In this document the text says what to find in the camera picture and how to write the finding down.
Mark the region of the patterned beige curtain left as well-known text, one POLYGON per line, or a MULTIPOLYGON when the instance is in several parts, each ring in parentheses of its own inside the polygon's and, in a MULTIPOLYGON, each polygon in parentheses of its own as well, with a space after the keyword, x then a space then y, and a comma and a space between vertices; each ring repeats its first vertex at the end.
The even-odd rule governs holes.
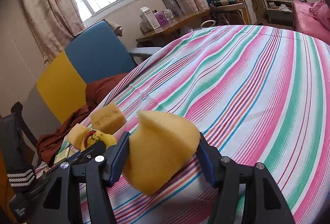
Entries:
POLYGON ((75 0, 22 0, 22 5, 46 66, 84 30, 75 0))

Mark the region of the pink bed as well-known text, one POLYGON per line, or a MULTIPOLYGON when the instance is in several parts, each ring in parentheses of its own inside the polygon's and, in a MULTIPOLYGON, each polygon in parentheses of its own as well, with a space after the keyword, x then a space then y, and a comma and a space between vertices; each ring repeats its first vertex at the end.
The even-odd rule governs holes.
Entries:
POLYGON ((292 2, 294 26, 297 32, 317 38, 329 45, 329 7, 324 0, 292 2))

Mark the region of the green gold small box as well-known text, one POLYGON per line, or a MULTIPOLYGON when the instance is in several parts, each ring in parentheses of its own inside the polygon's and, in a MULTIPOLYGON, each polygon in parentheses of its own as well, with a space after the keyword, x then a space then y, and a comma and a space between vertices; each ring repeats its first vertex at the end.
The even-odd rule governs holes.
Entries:
POLYGON ((62 152, 56 155, 54 164, 58 165, 65 160, 67 160, 69 157, 71 157, 74 154, 74 151, 71 148, 66 148, 62 152))

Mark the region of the dark red blanket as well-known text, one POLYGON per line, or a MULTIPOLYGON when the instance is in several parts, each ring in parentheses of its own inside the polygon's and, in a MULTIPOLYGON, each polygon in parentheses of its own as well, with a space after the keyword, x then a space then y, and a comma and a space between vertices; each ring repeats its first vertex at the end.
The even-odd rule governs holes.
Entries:
POLYGON ((37 143, 39 158, 49 167, 52 166, 64 137, 77 123, 81 123, 126 75, 121 73, 88 83, 85 90, 86 104, 73 112, 54 133, 40 136, 37 143))

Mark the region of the striped pink green bedsheet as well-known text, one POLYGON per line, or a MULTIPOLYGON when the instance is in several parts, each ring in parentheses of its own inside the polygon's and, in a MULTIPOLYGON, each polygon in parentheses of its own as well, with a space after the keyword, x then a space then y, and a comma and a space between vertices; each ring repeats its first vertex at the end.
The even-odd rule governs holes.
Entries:
POLYGON ((236 163, 264 163, 296 223, 313 223, 329 195, 329 45, 256 25, 188 33, 132 70, 113 102, 137 128, 137 112, 193 122, 236 163))

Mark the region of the purple box on desk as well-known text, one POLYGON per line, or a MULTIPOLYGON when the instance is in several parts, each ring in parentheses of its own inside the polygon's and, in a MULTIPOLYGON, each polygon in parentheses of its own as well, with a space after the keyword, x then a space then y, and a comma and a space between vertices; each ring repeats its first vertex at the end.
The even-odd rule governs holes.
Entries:
POLYGON ((156 20, 158 21, 158 23, 160 24, 160 26, 163 26, 165 23, 168 22, 163 11, 158 11, 158 12, 154 13, 154 16, 155 16, 156 20))

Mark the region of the large yellow sponge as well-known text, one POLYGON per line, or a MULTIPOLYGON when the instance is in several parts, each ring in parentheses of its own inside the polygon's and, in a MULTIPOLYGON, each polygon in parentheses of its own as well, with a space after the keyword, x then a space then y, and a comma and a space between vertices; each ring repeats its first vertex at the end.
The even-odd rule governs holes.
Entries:
POLYGON ((138 111, 138 127, 129 137, 123 176, 150 196, 166 184, 195 154, 198 128, 184 117, 159 111, 138 111))

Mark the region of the grey yellow blue headboard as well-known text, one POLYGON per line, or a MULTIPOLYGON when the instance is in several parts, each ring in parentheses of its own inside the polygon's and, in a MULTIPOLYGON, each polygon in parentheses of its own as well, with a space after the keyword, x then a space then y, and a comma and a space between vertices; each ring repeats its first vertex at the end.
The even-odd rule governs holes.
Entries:
POLYGON ((28 94, 22 118, 34 137, 52 134, 85 105, 88 83, 137 66, 107 21, 80 33, 46 67, 28 94))

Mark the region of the small yellow sponge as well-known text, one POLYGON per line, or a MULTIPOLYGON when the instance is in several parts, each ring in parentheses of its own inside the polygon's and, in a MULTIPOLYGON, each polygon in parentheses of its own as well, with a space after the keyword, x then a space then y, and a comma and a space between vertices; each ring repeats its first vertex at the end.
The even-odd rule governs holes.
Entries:
POLYGON ((126 118, 115 103, 98 109, 91 114, 92 129, 114 135, 126 123, 126 118))

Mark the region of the yellow plush toy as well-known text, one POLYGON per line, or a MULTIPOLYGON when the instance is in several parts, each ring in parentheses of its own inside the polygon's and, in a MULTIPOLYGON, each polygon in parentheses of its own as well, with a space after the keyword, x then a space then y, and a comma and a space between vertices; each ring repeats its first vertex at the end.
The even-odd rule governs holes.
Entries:
POLYGON ((106 148, 117 144, 117 140, 113 135, 103 133, 99 130, 91 130, 83 139, 81 150, 86 150, 99 141, 102 141, 106 145, 106 148))

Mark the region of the wooden side desk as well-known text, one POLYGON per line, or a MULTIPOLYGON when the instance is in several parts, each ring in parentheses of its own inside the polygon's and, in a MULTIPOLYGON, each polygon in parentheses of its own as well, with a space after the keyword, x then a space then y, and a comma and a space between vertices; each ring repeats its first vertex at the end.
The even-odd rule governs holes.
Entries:
POLYGON ((153 39, 158 37, 162 38, 165 36, 169 36, 170 34, 176 32, 181 27, 186 26, 187 24, 192 23, 197 19, 201 19, 203 16, 209 16, 209 15, 210 15, 210 10, 204 10, 204 11, 189 13, 188 15, 184 15, 184 16, 175 17, 170 21, 166 22, 160 28, 155 29, 146 34, 143 34, 141 37, 136 39, 136 42, 141 44, 147 41, 152 41, 153 39))

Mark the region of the yellow sponge block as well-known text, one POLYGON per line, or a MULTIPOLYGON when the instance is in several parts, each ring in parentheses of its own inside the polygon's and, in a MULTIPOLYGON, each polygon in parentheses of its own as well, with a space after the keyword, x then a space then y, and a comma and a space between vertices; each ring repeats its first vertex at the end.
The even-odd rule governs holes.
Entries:
POLYGON ((68 133, 65 140, 81 150, 83 140, 86 137, 86 135, 90 132, 90 129, 86 126, 83 126, 79 123, 77 123, 68 133))

